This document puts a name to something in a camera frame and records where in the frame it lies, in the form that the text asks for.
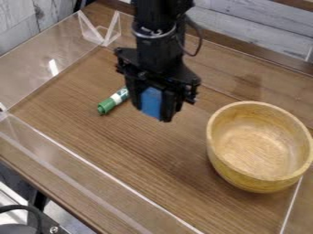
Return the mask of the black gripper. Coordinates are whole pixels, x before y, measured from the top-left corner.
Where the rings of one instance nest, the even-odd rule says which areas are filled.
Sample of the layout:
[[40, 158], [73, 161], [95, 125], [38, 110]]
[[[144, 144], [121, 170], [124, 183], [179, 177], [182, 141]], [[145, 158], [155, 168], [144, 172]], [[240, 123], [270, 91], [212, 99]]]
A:
[[117, 47], [116, 70], [124, 76], [131, 103], [141, 109], [141, 92], [152, 87], [161, 92], [160, 121], [171, 122], [183, 102], [195, 103], [200, 79], [183, 63], [183, 55], [194, 57], [184, 48], [184, 29], [167, 31], [132, 30], [135, 48]]

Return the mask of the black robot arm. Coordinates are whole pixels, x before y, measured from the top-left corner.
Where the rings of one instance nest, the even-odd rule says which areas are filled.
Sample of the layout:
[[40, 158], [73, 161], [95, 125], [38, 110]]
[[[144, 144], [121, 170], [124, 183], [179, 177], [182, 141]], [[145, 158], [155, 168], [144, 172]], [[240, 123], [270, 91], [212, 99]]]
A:
[[132, 0], [135, 46], [115, 48], [116, 71], [135, 108], [161, 122], [170, 122], [182, 105], [195, 103], [200, 78], [183, 63], [186, 27], [196, 24], [186, 15], [192, 0]]

